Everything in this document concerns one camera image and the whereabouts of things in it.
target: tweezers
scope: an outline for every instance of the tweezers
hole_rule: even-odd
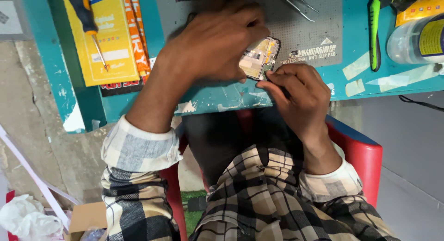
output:
[[[290,0],[286,0],[291,6],[293,6],[294,8],[296,8],[297,11],[299,11],[299,13],[305,17],[307,20],[314,22],[314,20],[308,18],[296,5],[294,5]],[[307,2],[305,2],[305,0],[299,0],[302,4],[306,5],[307,7],[309,7],[310,9],[314,10],[315,12],[317,12],[319,14],[319,11],[314,9],[312,6],[310,6]]]

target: yellow packaging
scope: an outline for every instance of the yellow packaging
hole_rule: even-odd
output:
[[[430,21],[419,35],[419,51],[422,56],[442,55],[441,34],[444,29],[444,19]]]
[[[108,72],[103,67],[91,36],[69,0],[64,0],[86,86],[139,80],[123,0],[90,0],[99,31],[97,40]]]
[[[398,12],[396,26],[405,24],[411,20],[435,16],[444,12],[444,0],[417,0],[404,12]]]

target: checkered shirt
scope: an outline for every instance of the checkered shirt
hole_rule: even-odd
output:
[[[103,201],[109,241],[180,240],[158,171],[179,162],[179,140],[142,131],[125,117],[101,149],[107,163]],[[189,240],[398,240],[343,160],[336,171],[309,175],[290,154],[269,149],[263,166],[253,145],[234,158],[207,195],[207,209]]]

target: orange packaging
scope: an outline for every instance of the orange packaging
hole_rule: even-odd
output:
[[[125,5],[126,20],[128,22],[131,40],[133,43],[134,57],[136,59],[137,70],[139,72],[142,72],[141,73],[142,75],[145,75],[145,72],[151,71],[150,64],[147,59],[147,56],[145,55],[145,51],[143,50],[143,44],[140,39],[136,18],[134,16],[134,12],[131,7],[131,1],[130,0],[123,0],[123,1]]]
[[[435,16],[444,12],[444,0],[417,0],[404,12],[398,12],[396,26],[405,24],[411,20]]]
[[[148,48],[147,48],[147,40],[145,38],[145,32],[143,30],[143,22],[142,22],[142,13],[140,12],[140,4],[139,0],[131,0],[131,3],[133,4],[133,11],[134,16],[136,17],[137,24],[139,25],[139,35],[142,40],[143,50],[145,51],[145,55],[148,55]]]

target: man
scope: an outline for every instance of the man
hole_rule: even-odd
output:
[[[237,0],[198,15],[159,53],[145,88],[101,150],[108,240],[180,240],[158,174],[182,159],[170,128],[175,107],[197,80],[244,82],[242,54],[269,34],[258,5]],[[397,240],[329,139],[330,90],[318,72],[293,64],[267,76],[257,87],[276,107],[256,111],[252,138],[234,112],[183,117],[211,186],[190,240]]]

